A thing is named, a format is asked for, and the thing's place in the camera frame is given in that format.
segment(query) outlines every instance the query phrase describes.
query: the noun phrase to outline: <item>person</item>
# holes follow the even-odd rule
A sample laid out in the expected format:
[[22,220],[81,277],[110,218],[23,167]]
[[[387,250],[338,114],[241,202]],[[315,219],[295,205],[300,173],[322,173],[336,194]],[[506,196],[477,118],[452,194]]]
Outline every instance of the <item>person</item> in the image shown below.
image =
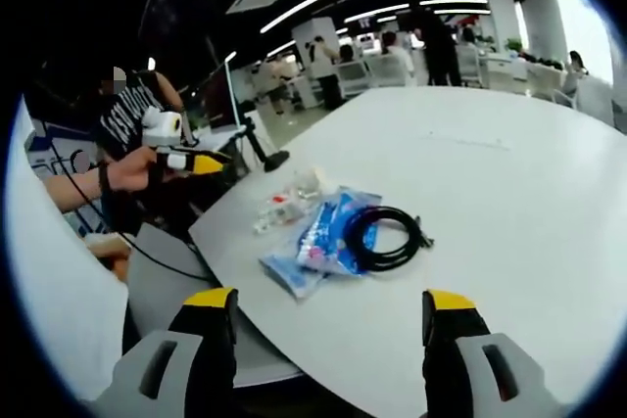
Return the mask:
[[476,38],[474,36],[474,31],[472,31],[472,28],[470,26],[466,25],[463,28],[463,30],[461,31],[461,39],[464,42],[464,44],[474,46]]
[[340,63],[351,63],[355,59],[355,51],[350,44],[340,46]]
[[274,60],[266,58],[259,67],[259,74],[265,84],[265,93],[270,99],[272,109],[281,116],[284,112],[283,103],[289,98],[287,86],[280,75],[280,67]]
[[[97,95],[87,105],[98,111],[91,135],[107,163],[119,161],[141,147],[142,118],[149,107],[183,112],[182,100],[174,87],[153,70],[125,74],[114,68],[113,79],[102,79]],[[148,212],[152,218],[162,218],[171,235],[186,240],[189,226],[197,219],[190,203],[206,210],[223,191],[210,175],[172,178],[151,183],[132,196],[114,193],[104,209],[116,231],[137,234]]]
[[[140,147],[119,162],[106,165],[106,177],[112,191],[141,191],[148,186],[148,170],[157,161],[157,153],[148,147]],[[78,209],[102,196],[100,169],[93,168],[72,176],[53,175],[43,180],[48,195],[61,212]]]
[[[43,180],[43,185],[59,211],[69,212],[103,196],[101,171],[104,172],[102,177],[106,178],[112,192],[141,191],[148,186],[149,170],[156,161],[155,151],[140,147],[119,162],[105,164],[104,170],[93,168],[72,176],[53,175]],[[88,235],[93,237],[84,239],[87,249],[125,283],[130,257],[129,245],[117,233]]]
[[320,82],[326,109],[335,110],[342,105],[342,92],[333,67],[333,60],[339,61],[340,55],[326,46],[322,36],[317,36],[308,44],[312,77]]
[[406,85],[412,85],[413,81],[413,61],[410,53],[399,45],[399,38],[394,31],[385,31],[381,35],[382,54],[395,56],[405,71]]
[[[568,55],[570,56],[570,64],[566,65],[566,78],[564,79],[560,92],[572,100],[577,93],[579,79],[587,75],[588,71],[584,67],[584,61],[581,59],[581,55],[577,51],[570,51]],[[572,106],[569,100],[558,93],[555,94],[555,101],[566,107]]]
[[409,18],[413,32],[424,42],[424,58],[429,70],[429,82],[434,85],[461,86],[455,41],[442,20],[430,11],[415,10]]

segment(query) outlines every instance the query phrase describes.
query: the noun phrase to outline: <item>clear plastic packaging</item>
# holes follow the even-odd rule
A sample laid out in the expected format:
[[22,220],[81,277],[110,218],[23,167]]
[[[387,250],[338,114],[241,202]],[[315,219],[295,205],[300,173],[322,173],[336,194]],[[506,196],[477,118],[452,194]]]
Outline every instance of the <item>clear plastic packaging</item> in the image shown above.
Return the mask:
[[263,234],[272,227],[300,220],[317,208],[322,193],[321,180],[316,170],[297,174],[294,181],[264,203],[253,226],[255,233]]
[[326,277],[325,273],[312,271],[296,262],[301,235],[307,226],[308,223],[295,227],[281,246],[260,258],[270,276],[298,300],[310,296]]

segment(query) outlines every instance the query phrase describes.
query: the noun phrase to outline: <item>standing person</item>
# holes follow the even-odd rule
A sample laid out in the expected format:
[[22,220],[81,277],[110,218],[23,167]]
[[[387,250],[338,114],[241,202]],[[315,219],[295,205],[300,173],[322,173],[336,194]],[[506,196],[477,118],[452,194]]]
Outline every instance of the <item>standing person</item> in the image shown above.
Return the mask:
[[458,54],[449,29],[432,12],[419,9],[410,17],[415,36],[424,42],[424,58],[434,85],[461,86]]
[[407,52],[399,44],[399,38],[394,31],[385,31],[381,35],[381,43],[383,43],[383,54],[395,56],[405,71],[405,84],[413,85],[413,61],[410,53]]
[[322,97],[327,110],[335,110],[342,105],[342,92],[333,60],[339,61],[340,56],[328,48],[322,36],[317,36],[309,45],[310,61],[312,62],[312,76],[317,78],[322,87]]
[[265,84],[265,93],[270,99],[272,109],[281,116],[285,113],[284,102],[289,98],[287,87],[280,76],[280,66],[276,61],[265,59],[259,67],[259,74]]

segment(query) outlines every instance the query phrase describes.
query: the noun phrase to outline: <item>plastic bag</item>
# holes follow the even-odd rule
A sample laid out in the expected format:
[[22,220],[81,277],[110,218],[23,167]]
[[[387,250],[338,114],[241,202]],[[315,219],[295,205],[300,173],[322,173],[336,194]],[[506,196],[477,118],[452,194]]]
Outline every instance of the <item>plastic bag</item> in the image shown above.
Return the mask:
[[317,208],[322,199],[322,183],[315,169],[298,173],[282,191],[265,201],[254,224],[263,234],[272,227],[292,224]]
[[[344,229],[357,210],[380,203],[378,195],[340,187],[333,197],[322,204],[312,225],[301,237],[297,262],[326,273],[362,274],[355,257],[344,244]],[[376,232],[376,225],[366,231],[364,243],[368,248],[374,248]]]
[[296,261],[304,227],[309,224],[299,224],[282,245],[260,258],[269,274],[299,300],[310,296],[326,277],[325,273],[307,269]]

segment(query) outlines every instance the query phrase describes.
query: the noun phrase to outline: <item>black tripod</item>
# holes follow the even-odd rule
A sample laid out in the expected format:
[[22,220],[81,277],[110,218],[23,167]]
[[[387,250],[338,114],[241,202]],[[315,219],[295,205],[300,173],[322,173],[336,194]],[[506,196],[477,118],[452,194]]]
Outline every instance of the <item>black tripod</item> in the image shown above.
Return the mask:
[[264,149],[259,143],[259,139],[255,135],[255,124],[253,120],[248,116],[242,116],[242,122],[246,126],[246,129],[240,133],[238,133],[235,137],[243,137],[246,136],[253,147],[253,151],[259,157],[259,160],[264,164],[264,171],[269,172],[276,170],[280,166],[283,165],[285,161],[290,157],[290,153],[287,151],[277,151],[274,154],[267,156],[265,154]]

